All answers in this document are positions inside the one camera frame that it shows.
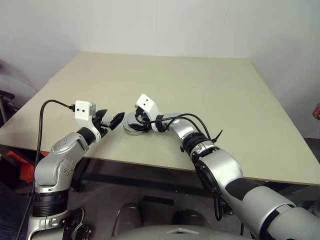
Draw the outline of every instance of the table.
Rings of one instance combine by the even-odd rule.
[[[106,120],[135,110],[141,93],[162,113],[193,113],[249,179],[319,185],[320,165],[249,60],[79,53],[1,129],[0,144],[35,150],[42,103],[76,100],[108,109]],[[74,114],[50,103],[41,150],[79,127]],[[169,133],[129,136],[122,126],[90,146],[87,158],[193,171]]]

